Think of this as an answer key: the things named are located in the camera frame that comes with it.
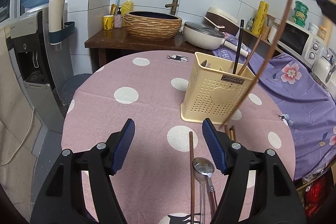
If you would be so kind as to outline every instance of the microwave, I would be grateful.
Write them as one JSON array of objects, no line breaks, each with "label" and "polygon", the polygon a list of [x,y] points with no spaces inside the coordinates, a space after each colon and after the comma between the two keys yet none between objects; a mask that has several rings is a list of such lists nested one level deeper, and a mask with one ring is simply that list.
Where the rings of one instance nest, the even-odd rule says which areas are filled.
[{"label": "microwave", "polygon": [[278,47],[300,61],[309,70],[326,50],[321,38],[289,20],[286,21]]}]

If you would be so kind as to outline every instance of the pink tablecloth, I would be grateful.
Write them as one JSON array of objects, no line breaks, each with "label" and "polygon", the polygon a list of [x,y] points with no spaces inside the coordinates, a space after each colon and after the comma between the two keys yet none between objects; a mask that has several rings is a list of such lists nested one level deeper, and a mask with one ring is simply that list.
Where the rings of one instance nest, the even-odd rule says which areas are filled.
[{"label": "pink tablecloth", "polygon": [[[106,141],[111,133],[120,131],[127,118],[135,122],[135,136],[124,165],[111,177],[129,224],[177,223],[169,216],[179,216],[183,223],[190,214],[190,130],[194,132],[195,156],[212,161],[202,124],[180,118],[180,104],[193,62],[194,55],[185,52],[153,51],[125,56],[100,68],[73,97],[64,123],[63,149],[89,150]],[[237,141],[246,148],[261,152],[275,149],[293,177],[293,138],[278,115],[282,115],[281,111],[257,85],[228,125],[235,125]],[[254,175],[251,171],[241,219],[249,215]],[[212,180],[219,202],[226,177],[216,170]],[[85,173],[83,188],[86,207],[96,218]],[[206,223],[209,223],[210,205],[206,201]],[[199,213],[198,187],[195,211]]]}]

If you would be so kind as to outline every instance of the silver screw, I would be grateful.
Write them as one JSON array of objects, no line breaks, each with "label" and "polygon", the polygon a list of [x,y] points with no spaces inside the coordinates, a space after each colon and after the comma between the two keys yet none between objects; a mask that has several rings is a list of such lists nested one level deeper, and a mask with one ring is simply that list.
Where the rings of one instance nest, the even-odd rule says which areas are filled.
[{"label": "silver screw", "polygon": [[99,149],[99,150],[104,149],[105,147],[106,147],[106,143],[97,144],[97,149]]},{"label": "silver screw", "polygon": [[232,146],[233,149],[236,149],[236,150],[241,148],[240,143],[233,143],[231,146]]},{"label": "silver screw", "polygon": [[62,151],[63,156],[69,156],[70,153],[71,153],[70,149],[65,149],[65,150]]},{"label": "silver screw", "polygon": [[274,156],[275,155],[275,151],[273,149],[268,149],[267,150],[267,154],[270,156]]}]

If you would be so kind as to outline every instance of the white polka dot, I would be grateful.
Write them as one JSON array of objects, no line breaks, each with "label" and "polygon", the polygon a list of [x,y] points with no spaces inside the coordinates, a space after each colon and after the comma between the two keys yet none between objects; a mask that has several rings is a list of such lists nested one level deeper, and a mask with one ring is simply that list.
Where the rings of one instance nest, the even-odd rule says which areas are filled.
[{"label": "white polka dot", "polygon": [[247,180],[247,188],[251,188],[251,187],[254,186],[254,184],[255,184],[255,175],[256,175],[256,171],[255,170],[249,171],[249,178]]},{"label": "white polka dot", "polygon": [[268,134],[268,141],[276,149],[279,149],[281,147],[281,139],[277,135],[277,133],[274,133],[274,132],[271,131]]},{"label": "white polka dot", "polygon": [[193,132],[194,148],[198,138],[194,130],[186,126],[175,126],[168,131],[167,140],[172,148],[181,152],[189,152],[189,132]]},{"label": "white polka dot", "polygon": [[68,114],[71,110],[73,110],[74,106],[75,106],[75,100],[72,99],[72,100],[71,100],[71,103],[70,103],[70,106],[69,106],[69,108],[68,108],[68,112],[67,112],[67,114]]},{"label": "white polka dot", "polygon": [[234,112],[234,114],[232,115],[231,119],[234,120],[234,121],[238,121],[242,118],[242,113],[240,112],[240,110],[236,110]]},{"label": "white polka dot", "polygon": [[[168,214],[170,216],[179,216],[179,217],[185,217],[189,214],[185,214],[185,213],[173,213],[173,214]],[[194,216],[194,221],[198,221],[197,217],[199,218],[199,216]],[[190,220],[190,217],[188,218],[181,218],[181,223],[189,223],[190,221],[187,221],[187,220]],[[169,224],[170,223],[170,218],[169,216],[165,216],[164,218],[162,218],[159,222],[159,224]]]},{"label": "white polka dot", "polygon": [[114,93],[114,98],[122,104],[131,104],[139,99],[139,93],[128,86],[119,88]]},{"label": "white polka dot", "polygon": [[253,102],[253,103],[255,103],[256,105],[261,105],[262,104],[262,101],[259,99],[259,97],[258,96],[256,96],[255,94],[253,94],[253,93],[250,93],[249,94],[249,98],[250,98],[250,100]]},{"label": "white polka dot", "polygon": [[137,66],[147,66],[149,65],[150,61],[147,58],[137,57],[133,59],[133,64]]},{"label": "white polka dot", "polygon": [[177,90],[186,91],[189,81],[183,78],[174,78],[171,82],[171,85],[176,88]]},{"label": "white polka dot", "polygon": [[96,72],[100,72],[100,71],[102,71],[104,68],[105,68],[105,66],[103,66],[103,67],[101,67],[100,69],[96,70]]}]

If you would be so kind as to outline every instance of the wooden table leg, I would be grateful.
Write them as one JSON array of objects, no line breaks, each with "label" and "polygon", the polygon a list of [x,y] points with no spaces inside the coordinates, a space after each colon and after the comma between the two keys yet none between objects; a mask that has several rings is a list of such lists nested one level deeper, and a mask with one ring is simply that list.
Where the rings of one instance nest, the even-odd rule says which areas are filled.
[{"label": "wooden table leg", "polygon": [[99,48],[98,49],[98,56],[99,56],[99,67],[103,67],[107,64],[107,56],[106,56],[106,49]]}]

